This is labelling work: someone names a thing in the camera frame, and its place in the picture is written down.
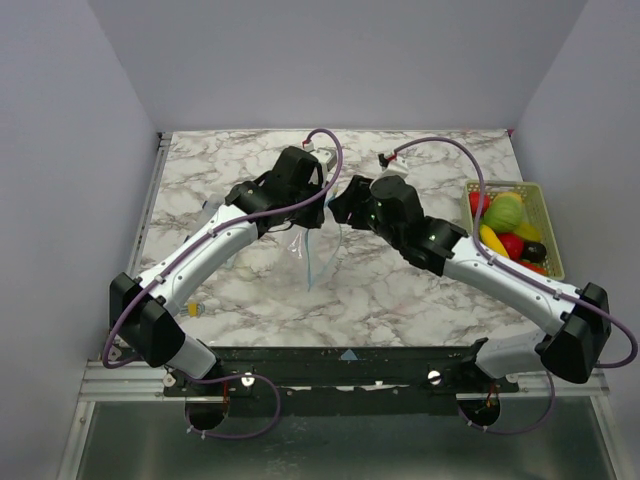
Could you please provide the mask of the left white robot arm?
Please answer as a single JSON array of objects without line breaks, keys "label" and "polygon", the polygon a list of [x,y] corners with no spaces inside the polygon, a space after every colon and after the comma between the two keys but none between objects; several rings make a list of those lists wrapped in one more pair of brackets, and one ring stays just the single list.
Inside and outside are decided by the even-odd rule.
[{"label": "left white robot arm", "polygon": [[291,222],[318,228],[324,201],[343,163],[341,148],[289,146],[272,169],[232,187],[188,241],[137,278],[110,285],[111,339],[123,339],[149,366],[182,371],[201,395],[222,380],[215,353],[186,334],[175,317],[195,290],[228,259],[271,228]]}]

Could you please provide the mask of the yellow toy banana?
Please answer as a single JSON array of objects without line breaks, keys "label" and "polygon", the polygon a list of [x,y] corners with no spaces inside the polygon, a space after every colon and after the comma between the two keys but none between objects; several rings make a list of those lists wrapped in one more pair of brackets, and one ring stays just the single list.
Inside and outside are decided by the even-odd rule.
[{"label": "yellow toy banana", "polygon": [[491,249],[492,251],[496,252],[497,254],[505,258],[510,258],[509,253],[505,248],[504,244],[498,238],[498,235],[494,232],[494,230],[491,229],[489,226],[485,224],[480,225],[479,237],[482,243],[485,246],[487,246],[489,249]]}]

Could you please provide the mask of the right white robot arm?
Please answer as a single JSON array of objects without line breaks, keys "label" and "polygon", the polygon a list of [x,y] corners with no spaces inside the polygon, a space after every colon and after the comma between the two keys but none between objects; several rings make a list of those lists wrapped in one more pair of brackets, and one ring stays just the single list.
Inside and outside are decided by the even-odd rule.
[{"label": "right white robot arm", "polygon": [[477,248],[463,228],[424,214],[417,191],[393,175],[352,178],[329,203],[335,221],[383,238],[412,266],[470,285],[537,325],[509,338],[479,340],[460,367],[460,379],[480,392],[509,374],[547,370],[584,384],[611,333],[607,293],[595,284],[554,281]]}]

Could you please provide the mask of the clear zip top bag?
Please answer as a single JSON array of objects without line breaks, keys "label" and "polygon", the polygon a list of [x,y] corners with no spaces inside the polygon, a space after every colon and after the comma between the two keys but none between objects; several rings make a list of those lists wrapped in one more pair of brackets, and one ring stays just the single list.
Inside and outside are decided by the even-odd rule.
[{"label": "clear zip top bag", "polygon": [[337,270],[337,257],[343,241],[343,229],[328,204],[337,196],[334,189],[325,200],[325,221],[320,229],[287,226],[278,241],[278,253],[266,274],[266,291],[283,299],[319,290]]}]

